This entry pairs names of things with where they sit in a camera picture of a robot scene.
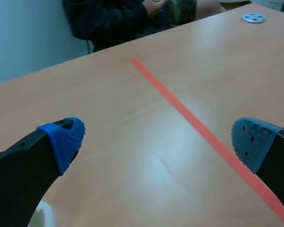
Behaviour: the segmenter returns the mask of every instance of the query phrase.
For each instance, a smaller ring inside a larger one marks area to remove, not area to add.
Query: blue wall
[[[85,54],[62,0],[0,0],[0,82]]]

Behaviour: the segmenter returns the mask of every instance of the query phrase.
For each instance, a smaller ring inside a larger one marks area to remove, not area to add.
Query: red line
[[[243,165],[227,147],[196,118],[151,72],[137,59],[134,67],[161,93],[161,95],[203,136],[217,153],[237,172],[239,176],[262,198],[262,200],[284,221],[284,206],[275,194]]]

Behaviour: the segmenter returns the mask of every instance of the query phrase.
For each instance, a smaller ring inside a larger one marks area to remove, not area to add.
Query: table surface
[[[247,12],[267,22],[242,21]],[[284,126],[284,14],[254,4],[2,83],[0,151],[66,116],[86,124],[44,196],[56,226],[283,227],[133,58],[229,149],[239,117]]]

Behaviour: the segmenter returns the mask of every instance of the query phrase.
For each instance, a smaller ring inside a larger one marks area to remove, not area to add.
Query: person
[[[63,0],[72,33],[94,52],[220,12],[219,0]]]

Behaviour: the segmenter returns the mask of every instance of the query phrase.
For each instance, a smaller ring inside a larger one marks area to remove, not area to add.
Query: textured rubber fingertip
[[[81,148],[85,134],[84,123],[80,119],[75,117],[65,119],[73,120],[71,129],[64,129],[53,123],[37,127],[37,130],[44,131],[48,135],[60,176],[68,169],[73,155]]]
[[[231,130],[233,149],[252,173],[261,167],[280,130],[284,128],[254,118],[242,117],[235,121]]]

